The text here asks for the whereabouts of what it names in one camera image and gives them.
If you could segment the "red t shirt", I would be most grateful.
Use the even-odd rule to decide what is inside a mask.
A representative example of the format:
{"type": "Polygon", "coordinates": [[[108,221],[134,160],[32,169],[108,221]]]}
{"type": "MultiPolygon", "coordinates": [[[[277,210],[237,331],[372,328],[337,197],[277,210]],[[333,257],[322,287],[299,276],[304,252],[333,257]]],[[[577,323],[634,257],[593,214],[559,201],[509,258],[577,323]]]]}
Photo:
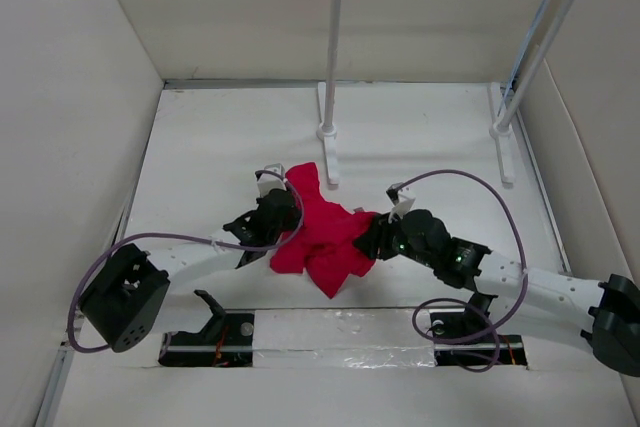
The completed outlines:
{"type": "Polygon", "coordinates": [[[375,214],[350,212],[324,199],[318,168],[309,162],[296,165],[286,177],[301,197],[304,220],[300,231],[270,259],[277,274],[307,274],[332,299],[350,276],[363,277],[375,261],[361,253],[353,241],[364,234],[375,214]]]}

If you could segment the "blue wire hanger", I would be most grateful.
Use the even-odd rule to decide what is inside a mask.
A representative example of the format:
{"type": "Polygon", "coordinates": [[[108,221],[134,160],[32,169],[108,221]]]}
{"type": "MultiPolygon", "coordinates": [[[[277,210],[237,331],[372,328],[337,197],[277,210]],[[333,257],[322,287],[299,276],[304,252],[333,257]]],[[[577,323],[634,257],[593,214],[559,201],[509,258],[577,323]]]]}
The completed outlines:
{"type": "Polygon", "coordinates": [[[514,82],[516,80],[516,76],[518,74],[518,71],[522,65],[522,62],[524,60],[525,54],[529,48],[529,45],[533,39],[534,34],[536,33],[536,30],[538,29],[544,14],[547,10],[547,7],[549,5],[550,0],[541,0],[535,15],[533,17],[533,20],[525,34],[525,37],[523,39],[523,41],[520,44],[519,50],[517,52],[517,55],[515,57],[515,61],[512,65],[512,69],[509,75],[509,78],[505,84],[505,88],[503,91],[503,95],[502,95],[502,99],[501,99],[501,103],[498,107],[498,112],[497,112],[497,116],[500,116],[502,114],[502,112],[506,109],[506,101],[507,101],[507,96],[509,94],[509,92],[512,90],[513,86],[514,86],[514,82]]]}

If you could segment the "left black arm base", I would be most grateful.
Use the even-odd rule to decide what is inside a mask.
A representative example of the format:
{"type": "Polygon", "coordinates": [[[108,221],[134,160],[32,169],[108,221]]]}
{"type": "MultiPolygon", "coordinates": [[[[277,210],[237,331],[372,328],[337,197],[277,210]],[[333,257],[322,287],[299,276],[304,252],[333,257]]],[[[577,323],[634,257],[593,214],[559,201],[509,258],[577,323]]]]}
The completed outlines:
{"type": "Polygon", "coordinates": [[[184,368],[252,367],[255,312],[229,312],[206,290],[196,289],[194,294],[209,309],[207,322],[198,331],[165,333],[158,363],[184,368]]]}

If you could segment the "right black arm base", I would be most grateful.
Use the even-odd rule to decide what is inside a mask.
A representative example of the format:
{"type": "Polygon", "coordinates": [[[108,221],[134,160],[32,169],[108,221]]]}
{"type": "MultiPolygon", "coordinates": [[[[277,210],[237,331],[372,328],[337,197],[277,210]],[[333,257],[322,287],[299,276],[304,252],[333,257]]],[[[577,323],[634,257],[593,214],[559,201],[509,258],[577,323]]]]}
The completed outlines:
{"type": "MultiPolygon", "coordinates": [[[[431,325],[427,333],[439,339],[454,339],[480,332],[488,327],[491,300],[482,294],[473,294],[469,299],[472,308],[430,307],[431,325]]],[[[524,343],[520,335],[487,334],[470,344],[436,344],[434,358],[438,367],[456,366],[467,372],[484,373],[493,367],[526,366],[528,364],[524,343]]]]}

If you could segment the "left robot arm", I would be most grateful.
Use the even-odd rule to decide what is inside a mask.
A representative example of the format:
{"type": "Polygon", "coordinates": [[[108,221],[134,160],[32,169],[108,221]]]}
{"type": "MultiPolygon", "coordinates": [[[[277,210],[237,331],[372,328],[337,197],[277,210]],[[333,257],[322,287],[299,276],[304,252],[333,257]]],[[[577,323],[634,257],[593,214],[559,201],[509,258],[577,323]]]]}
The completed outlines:
{"type": "Polygon", "coordinates": [[[148,232],[122,239],[90,266],[70,307],[70,314],[80,311],[105,344],[70,344],[81,353],[132,349],[151,333],[171,290],[256,262],[292,241],[303,219],[302,201],[288,184],[259,197],[255,209],[211,237],[148,232]]]}

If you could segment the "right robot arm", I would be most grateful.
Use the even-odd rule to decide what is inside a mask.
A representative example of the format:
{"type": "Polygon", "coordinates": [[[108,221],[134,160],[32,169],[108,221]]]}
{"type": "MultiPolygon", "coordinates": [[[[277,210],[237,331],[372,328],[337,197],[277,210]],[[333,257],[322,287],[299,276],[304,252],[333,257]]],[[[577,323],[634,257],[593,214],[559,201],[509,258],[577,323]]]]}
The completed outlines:
{"type": "Polygon", "coordinates": [[[451,236],[424,209],[400,219],[375,216],[353,245],[373,260],[405,257],[431,268],[445,285],[470,291],[463,311],[436,316],[422,337],[472,345],[493,341],[498,326],[505,326],[516,335],[586,351],[620,374],[639,374],[639,289],[626,277],[586,280],[524,268],[484,245],[451,236]]]}

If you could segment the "white clothes rack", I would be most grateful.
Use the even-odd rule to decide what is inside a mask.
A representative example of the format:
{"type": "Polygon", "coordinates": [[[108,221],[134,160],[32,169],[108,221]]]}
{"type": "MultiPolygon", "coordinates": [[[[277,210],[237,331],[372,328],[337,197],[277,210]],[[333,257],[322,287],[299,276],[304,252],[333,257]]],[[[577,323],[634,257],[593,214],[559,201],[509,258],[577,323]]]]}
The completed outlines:
{"type": "MultiPolygon", "coordinates": [[[[518,71],[514,86],[507,96],[506,109],[500,116],[497,116],[497,112],[505,87],[501,88],[497,83],[490,85],[489,93],[492,115],[490,135],[496,147],[501,181],[507,185],[512,185],[516,180],[515,159],[511,149],[513,120],[518,113],[524,94],[537,75],[547,52],[553,44],[574,2],[575,0],[561,0],[532,60],[527,64],[523,73],[518,71]]],[[[317,129],[317,136],[323,144],[326,178],[328,184],[331,186],[337,186],[340,183],[337,153],[338,130],[334,122],[334,108],[341,4],[342,0],[330,0],[326,78],[317,85],[318,107],[321,120],[317,129]]]]}

